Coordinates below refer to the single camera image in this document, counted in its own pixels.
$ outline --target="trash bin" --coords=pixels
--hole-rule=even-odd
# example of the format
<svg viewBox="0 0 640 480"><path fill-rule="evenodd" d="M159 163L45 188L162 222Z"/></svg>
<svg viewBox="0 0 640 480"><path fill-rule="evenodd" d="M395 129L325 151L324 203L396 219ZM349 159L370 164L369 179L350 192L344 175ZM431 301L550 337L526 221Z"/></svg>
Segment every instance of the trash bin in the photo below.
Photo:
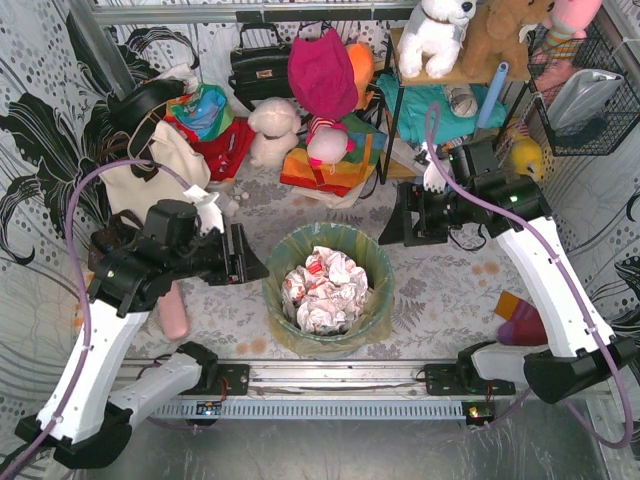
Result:
<svg viewBox="0 0 640 480"><path fill-rule="evenodd" d="M314 246L339 250L365 269L373 294L354 326L344 335L322 337L301 332L282 312L282 282L298 265L304 265ZM335 359L377 343L391 335L395 280L387 254L369 235L349 225L317 222L285 237L267 260L270 271L262 291L274 337L289 350L317 359Z"/></svg>

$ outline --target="magenta bag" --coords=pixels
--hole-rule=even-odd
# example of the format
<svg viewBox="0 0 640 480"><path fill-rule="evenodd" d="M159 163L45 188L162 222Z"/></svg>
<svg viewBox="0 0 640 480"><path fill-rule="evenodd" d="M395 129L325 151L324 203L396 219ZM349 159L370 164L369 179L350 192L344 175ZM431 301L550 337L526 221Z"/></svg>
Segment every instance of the magenta bag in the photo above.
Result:
<svg viewBox="0 0 640 480"><path fill-rule="evenodd" d="M296 100L316 117L340 120L356 108L353 67L334 28L315 41L294 39L288 76Z"/></svg>

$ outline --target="crumpled paper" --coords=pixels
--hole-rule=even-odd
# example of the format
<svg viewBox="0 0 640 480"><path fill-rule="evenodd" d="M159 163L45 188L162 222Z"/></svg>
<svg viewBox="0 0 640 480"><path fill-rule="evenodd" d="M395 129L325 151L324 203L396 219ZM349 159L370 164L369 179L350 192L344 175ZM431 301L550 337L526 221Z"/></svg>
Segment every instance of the crumpled paper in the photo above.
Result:
<svg viewBox="0 0 640 480"><path fill-rule="evenodd" d="M363 268L342 252L316 246L305 266L285 277L282 308L302 332L335 335L353 326L370 293Z"/></svg>

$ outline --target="robotic arm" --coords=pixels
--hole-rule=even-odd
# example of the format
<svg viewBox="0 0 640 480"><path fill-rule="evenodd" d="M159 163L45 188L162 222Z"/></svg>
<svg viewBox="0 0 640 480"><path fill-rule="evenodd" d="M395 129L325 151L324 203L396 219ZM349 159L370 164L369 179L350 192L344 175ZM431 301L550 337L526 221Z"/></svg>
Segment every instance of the robotic arm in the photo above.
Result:
<svg viewBox="0 0 640 480"><path fill-rule="evenodd" d="M188 342L134 384L111 391L131 341L172 281L197 276L209 285L229 285L268 275L249 248L242 226L231 226L229 245L212 198L200 193L202 198L195 205L158 202L149 209L144 229L135 240L105 255L97 266L88 290L92 345L61 418L56 419L45 443L55 447L54 458L68 468L109 465L124 450L137 425L158 407L194 387L213 387L217 355ZM19 422L16 434L27 442L33 442L53 418L85 348L82 338L81 331L44 408Z"/></svg>
<svg viewBox="0 0 640 480"><path fill-rule="evenodd" d="M566 259L551 209L539 187L529 177L507 183L490 142L464 145L453 150L451 167L456 181L475 196L529 221ZM556 403L610 376L592 332L582 319L577 302L559 270L536 238L509 219L458 196L434 193L404 183L380 244L403 242L405 246L446 243L450 229L465 223L486 226L492 238L507 252L538 307L549 344L513 347L494 342L466 349L458 357L459 382L477 379L529 384L542 400ZM637 349L631 339L616 338L597 313L573 270L570 275L592 313L601 337L619 368L633 360Z"/></svg>

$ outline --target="blue tube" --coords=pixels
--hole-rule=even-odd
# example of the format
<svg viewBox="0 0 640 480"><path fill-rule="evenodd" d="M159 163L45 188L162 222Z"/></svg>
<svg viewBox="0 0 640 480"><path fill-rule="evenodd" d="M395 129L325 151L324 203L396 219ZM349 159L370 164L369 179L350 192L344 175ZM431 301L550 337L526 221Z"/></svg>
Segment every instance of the blue tube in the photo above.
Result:
<svg viewBox="0 0 640 480"><path fill-rule="evenodd" d="M489 87L487 98L482 104L482 108L480 109L480 114L478 115L478 122L476 123L476 132L487 125L487 122L489 121L489 116L493 111L493 107L496 105L496 101L498 100L498 95L500 95L500 90L502 90L502 86L504 85L504 82L507 79L508 73L509 73L509 64L507 62L502 62L500 65L498 65L496 74L494 75L493 81L491 82L491 86Z"/></svg>

